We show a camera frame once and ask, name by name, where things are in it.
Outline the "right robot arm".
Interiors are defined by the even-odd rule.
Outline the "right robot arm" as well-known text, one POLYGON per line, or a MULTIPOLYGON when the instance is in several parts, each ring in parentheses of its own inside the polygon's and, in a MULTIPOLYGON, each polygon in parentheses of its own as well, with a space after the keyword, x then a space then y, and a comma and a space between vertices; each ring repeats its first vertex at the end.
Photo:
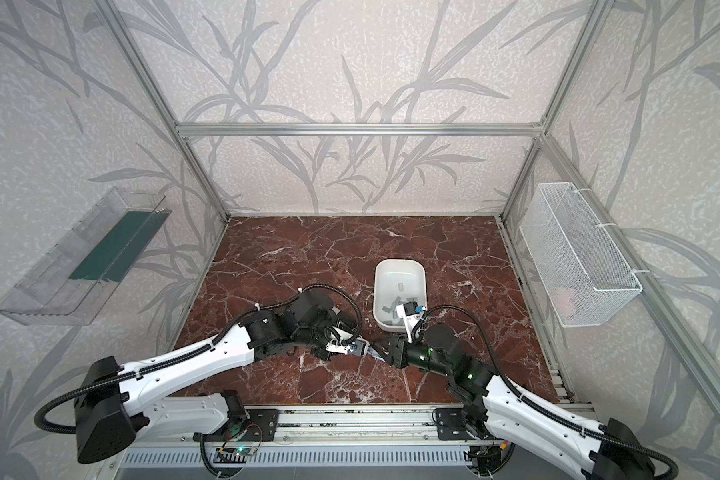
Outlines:
POLYGON ((371 343, 385 363, 415 367, 447 379, 462 403, 464 429, 476 439, 493 437, 542 458, 573 479, 675 479, 677 463, 642 446, 625 424, 603 425, 529 392, 500 369, 467 353, 445 324, 430 343, 387 336, 371 343))

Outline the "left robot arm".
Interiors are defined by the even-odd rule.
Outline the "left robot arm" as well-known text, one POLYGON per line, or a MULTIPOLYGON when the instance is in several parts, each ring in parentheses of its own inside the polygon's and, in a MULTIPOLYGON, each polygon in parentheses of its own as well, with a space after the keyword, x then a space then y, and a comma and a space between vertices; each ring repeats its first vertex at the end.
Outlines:
POLYGON ((235 393, 178 398, 176 392, 296 347, 323 360, 364 354, 360 308, 350 300, 348 310, 339 309, 333 294, 346 295, 331 285, 308 285, 288 300, 255 305, 216 335, 167 354, 124 365, 105 357, 89 368, 79 388, 41 406, 34 424, 45 432, 74 436, 81 464, 161 436, 230 439, 250 422, 235 393))

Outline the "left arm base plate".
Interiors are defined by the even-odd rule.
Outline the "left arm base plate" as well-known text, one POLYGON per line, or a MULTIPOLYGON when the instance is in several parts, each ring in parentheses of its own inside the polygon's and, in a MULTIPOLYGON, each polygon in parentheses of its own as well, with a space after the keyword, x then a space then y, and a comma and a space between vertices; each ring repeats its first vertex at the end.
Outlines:
POLYGON ((233 416, 216 433, 228 442, 272 442, 278 427, 279 410, 256 408, 233 416))

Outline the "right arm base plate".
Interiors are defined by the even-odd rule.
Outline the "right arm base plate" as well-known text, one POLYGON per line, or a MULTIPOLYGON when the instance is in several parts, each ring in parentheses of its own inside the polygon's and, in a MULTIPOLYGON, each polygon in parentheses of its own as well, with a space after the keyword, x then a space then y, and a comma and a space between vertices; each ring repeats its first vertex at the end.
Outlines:
POLYGON ((440 441, 470 441, 474 437, 467 430, 462 407, 439 407, 432 411, 432 422, 440 441))

